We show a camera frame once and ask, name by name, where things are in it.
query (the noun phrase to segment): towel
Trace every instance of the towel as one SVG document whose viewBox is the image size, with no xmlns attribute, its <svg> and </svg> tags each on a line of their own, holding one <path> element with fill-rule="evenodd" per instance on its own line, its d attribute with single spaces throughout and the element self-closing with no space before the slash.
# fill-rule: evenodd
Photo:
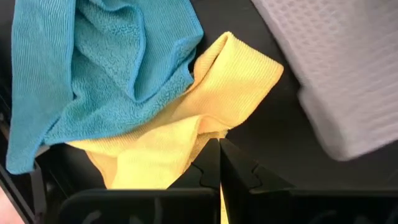
<svg viewBox="0 0 398 224">
<path fill-rule="evenodd" d="M 189 0 L 17 0 L 7 169 L 40 145 L 126 133 L 193 78 L 203 30 Z"/>
<path fill-rule="evenodd" d="M 113 138 L 68 144 L 87 152 L 109 189 L 166 189 L 209 138 L 225 137 L 248 118 L 282 71 L 226 32 L 195 62 L 193 85 L 151 122 Z"/>
<path fill-rule="evenodd" d="M 302 84 L 318 139 L 337 160 L 398 138 L 398 1 L 252 0 Z"/>
</svg>

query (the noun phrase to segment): blue microfiber towel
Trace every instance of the blue microfiber towel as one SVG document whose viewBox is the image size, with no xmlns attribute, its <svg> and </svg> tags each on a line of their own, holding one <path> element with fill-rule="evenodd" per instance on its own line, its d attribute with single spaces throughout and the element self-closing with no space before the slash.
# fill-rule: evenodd
<svg viewBox="0 0 398 224">
<path fill-rule="evenodd" d="M 193 82 L 203 30 L 189 0 L 17 0 L 7 170 L 42 144 L 126 133 Z"/>
</svg>

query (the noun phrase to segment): waffle texture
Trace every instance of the waffle texture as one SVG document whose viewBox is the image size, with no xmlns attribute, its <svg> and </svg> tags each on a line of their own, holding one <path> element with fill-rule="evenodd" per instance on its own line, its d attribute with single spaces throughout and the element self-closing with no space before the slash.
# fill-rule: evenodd
<svg viewBox="0 0 398 224">
<path fill-rule="evenodd" d="M 17 0 L 7 169 L 38 147 L 126 133 L 193 78 L 203 30 L 189 0 Z"/>
<path fill-rule="evenodd" d="M 252 0 L 302 84 L 329 155 L 348 160 L 398 138 L 398 1 Z"/>
<path fill-rule="evenodd" d="M 283 67 L 227 32 L 201 55 L 195 82 L 152 121 L 112 138 L 68 142 L 84 149 L 109 189 L 166 189 L 210 138 L 256 109 Z M 226 213 L 223 210 L 223 223 Z"/>
</svg>

